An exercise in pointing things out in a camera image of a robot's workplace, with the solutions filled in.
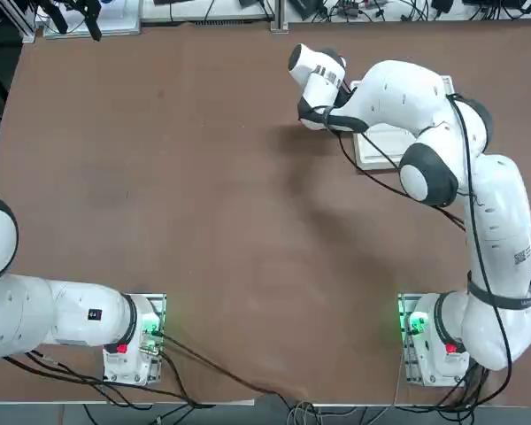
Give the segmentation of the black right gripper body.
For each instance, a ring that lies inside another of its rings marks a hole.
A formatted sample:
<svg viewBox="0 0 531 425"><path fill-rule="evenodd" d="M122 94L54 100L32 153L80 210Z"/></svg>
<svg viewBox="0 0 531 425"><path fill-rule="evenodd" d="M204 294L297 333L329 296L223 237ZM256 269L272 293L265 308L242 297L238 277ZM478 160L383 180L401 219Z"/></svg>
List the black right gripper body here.
<svg viewBox="0 0 531 425"><path fill-rule="evenodd" d="M344 81L338 89L335 99L335 108L343 107L350 100L355 90L356 88L354 86L351 86L349 83Z"/></svg>

